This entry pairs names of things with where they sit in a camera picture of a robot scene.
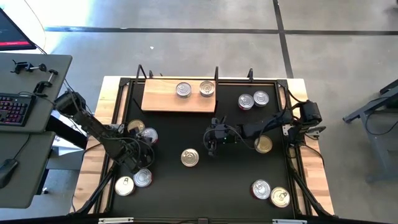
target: computer monitor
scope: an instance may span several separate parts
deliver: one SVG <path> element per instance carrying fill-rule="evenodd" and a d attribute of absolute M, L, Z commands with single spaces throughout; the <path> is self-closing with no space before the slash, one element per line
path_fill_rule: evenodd
<path fill-rule="evenodd" d="M 18 26 L 0 9 L 0 51 L 32 50 L 35 44 L 18 28 Z"/>

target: keyboard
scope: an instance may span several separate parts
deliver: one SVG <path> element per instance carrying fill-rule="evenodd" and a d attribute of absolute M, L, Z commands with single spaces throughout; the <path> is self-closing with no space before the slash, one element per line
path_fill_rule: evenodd
<path fill-rule="evenodd" d="M 25 126 L 36 96 L 0 93 L 0 125 Z"/>

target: tin can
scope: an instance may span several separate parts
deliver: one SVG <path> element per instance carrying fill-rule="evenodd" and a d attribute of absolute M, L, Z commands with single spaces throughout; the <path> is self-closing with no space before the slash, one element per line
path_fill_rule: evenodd
<path fill-rule="evenodd" d="M 290 195 L 283 187 L 276 187 L 271 192 L 271 202 L 279 208 L 284 208 L 290 203 Z"/>
<path fill-rule="evenodd" d="M 181 98 L 188 98 L 192 93 L 191 85 L 186 82 L 179 83 L 175 90 L 177 92 L 177 95 Z"/>
<path fill-rule="evenodd" d="M 142 136 L 145 138 L 150 138 L 150 143 L 155 144 L 157 142 L 157 132 L 153 128 L 144 128 L 142 130 Z"/>
<path fill-rule="evenodd" d="M 138 128 L 138 133 L 141 133 L 145 129 L 144 122 L 141 120 L 135 119 L 130 121 L 130 123 L 127 125 L 127 130 L 131 132 L 133 129 Z"/>
<path fill-rule="evenodd" d="M 147 187 L 152 182 L 152 173 L 149 169 L 141 169 L 134 174 L 133 179 L 137 187 Z"/>
<path fill-rule="evenodd" d="M 181 153 L 181 162 L 187 167 L 195 166 L 199 161 L 199 154 L 194 149 L 186 149 Z"/>
<path fill-rule="evenodd" d="M 242 94 L 238 98 L 238 105 L 242 110 L 250 110 L 254 105 L 254 99 L 249 94 Z"/>
<path fill-rule="evenodd" d="M 271 194 L 271 187 L 265 180 L 256 180 L 251 185 L 251 191 L 253 196 L 258 199 L 265 200 L 269 198 Z"/>
<path fill-rule="evenodd" d="M 253 95 L 256 106 L 265 106 L 269 102 L 269 96 L 264 91 L 257 91 Z"/>
<path fill-rule="evenodd" d="M 214 83 L 212 83 L 211 81 L 203 81 L 200 86 L 200 94 L 204 97 L 211 97 L 213 96 L 213 93 L 216 89 L 216 87 L 214 86 Z"/>
<path fill-rule="evenodd" d="M 134 191 L 134 181 L 131 177 L 120 177 L 114 185 L 114 191 L 120 196 L 127 196 Z"/>
<path fill-rule="evenodd" d="M 254 146 L 257 152 L 267 153 L 272 149 L 272 140 L 268 136 L 262 135 L 254 141 Z"/>

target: wooden board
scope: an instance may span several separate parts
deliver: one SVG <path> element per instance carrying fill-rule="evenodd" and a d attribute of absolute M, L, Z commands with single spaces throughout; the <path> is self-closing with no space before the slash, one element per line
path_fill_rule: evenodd
<path fill-rule="evenodd" d="M 118 94 L 118 86 L 119 81 L 122 77 L 104 77 L 101 93 L 99 94 L 99 100 L 97 104 L 97 108 L 95 111 L 95 117 L 101 121 L 103 124 L 110 124 L 113 115 L 113 109 L 116 103 L 116 95 Z M 160 79 L 168 79 L 168 78 L 193 78 L 193 77 L 161 77 Z M 247 80 L 247 78 L 233 78 L 237 80 Z M 270 80 L 272 78 L 258 78 L 263 80 Z M 294 96 L 296 96 L 299 100 L 306 100 L 307 92 L 305 89 L 305 84 L 303 79 L 287 79 L 287 83 L 289 85 L 289 90 L 292 92 Z M 126 91 L 124 90 L 123 98 L 126 97 Z M 294 99 L 290 99 L 292 104 L 295 103 Z M 124 108 L 124 100 L 121 102 L 121 110 Z M 118 116 L 119 123 L 121 122 L 121 113 Z M 296 116 L 300 116 L 299 111 L 294 111 Z M 306 139 L 306 142 L 309 146 L 319 150 L 319 145 L 317 141 Z M 87 147 L 90 147 L 95 144 L 94 139 L 90 139 L 90 142 L 87 144 Z M 322 160 L 313 152 L 306 149 L 305 147 L 301 147 L 301 155 L 303 160 L 305 177 L 307 180 L 308 188 L 311 190 L 312 194 L 318 200 L 318 202 L 323 206 L 323 208 L 329 213 L 333 212 L 333 206 L 331 203 L 328 182 L 325 175 L 325 170 L 322 165 Z M 78 210 L 83 206 L 83 204 L 88 200 L 90 195 L 94 192 L 100 181 L 100 173 L 102 168 L 102 162 L 105 156 L 105 151 L 102 146 L 98 146 L 95 150 L 89 151 L 85 154 L 83 164 L 81 167 L 78 183 L 75 190 L 75 198 L 74 204 L 76 209 Z M 305 213 L 304 200 L 302 196 L 302 191 L 296 185 L 298 202 L 300 210 Z M 104 197 L 101 202 L 101 211 L 105 209 L 107 195 L 109 193 L 109 186 L 104 190 Z"/>
<path fill-rule="evenodd" d="M 211 97 L 203 97 L 199 86 L 203 80 L 169 80 L 147 79 L 141 109 L 144 111 L 183 111 L 183 112 L 214 112 L 216 93 Z M 175 87 L 180 82 L 191 85 L 192 94 L 188 98 L 178 97 Z"/>

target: concrete floor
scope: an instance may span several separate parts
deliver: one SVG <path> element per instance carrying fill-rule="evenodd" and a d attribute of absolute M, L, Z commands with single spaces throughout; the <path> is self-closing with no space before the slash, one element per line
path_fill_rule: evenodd
<path fill-rule="evenodd" d="M 277 29 L 272 0 L 28 2 L 44 26 Z M 279 6 L 285 29 L 398 30 L 395 0 L 279 0 Z M 22 27 L 35 21 L 28 13 L 21 20 Z M 44 43 L 40 26 L 34 26 L 36 32 L 27 34 Z M 48 53 L 73 55 L 68 81 L 91 108 L 105 75 L 134 75 L 139 63 L 173 76 L 210 76 L 218 65 L 223 77 L 245 77 L 250 67 L 255 77 L 286 77 L 278 34 L 47 32 L 46 37 Z M 377 167 L 366 133 L 359 121 L 341 120 L 397 78 L 398 36 L 286 39 L 294 77 L 305 79 L 308 96 L 318 103 L 327 126 L 320 148 L 335 213 L 398 222 L 398 183 L 365 183 L 365 175 Z M 27 210 L 0 210 L 0 219 L 67 213 L 77 173 L 53 171 L 49 176 L 50 195 L 35 197 Z"/>

